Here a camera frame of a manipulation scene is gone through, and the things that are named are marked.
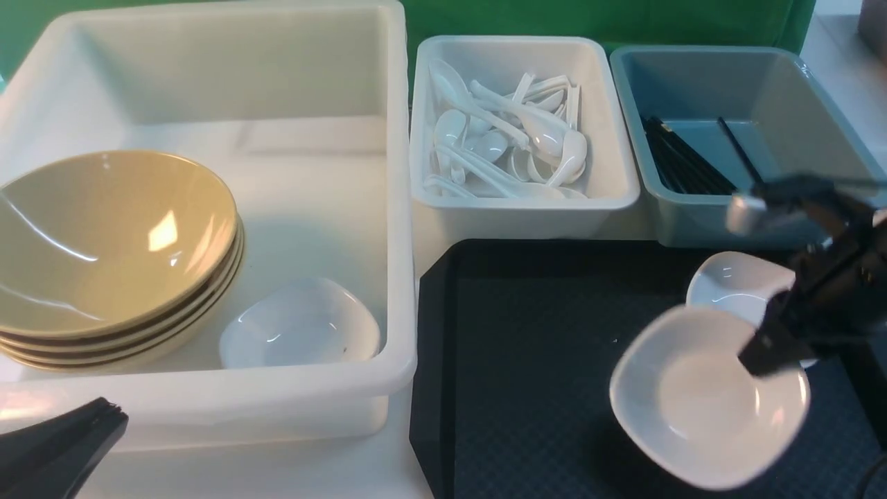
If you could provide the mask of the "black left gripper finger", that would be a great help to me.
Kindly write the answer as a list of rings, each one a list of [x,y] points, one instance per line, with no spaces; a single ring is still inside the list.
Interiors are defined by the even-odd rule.
[[[2,434],[3,498],[75,498],[114,445],[129,416],[103,397],[41,423]]]

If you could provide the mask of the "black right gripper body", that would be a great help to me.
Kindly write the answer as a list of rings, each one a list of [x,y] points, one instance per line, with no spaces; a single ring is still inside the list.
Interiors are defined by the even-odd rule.
[[[790,175],[732,195],[726,227],[736,236],[804,215],[827,234],[790,259],[790,288],[771,297],[738,359],[751,376],[773,375],[885,331],[885,208],[847,189],[883,180]]]

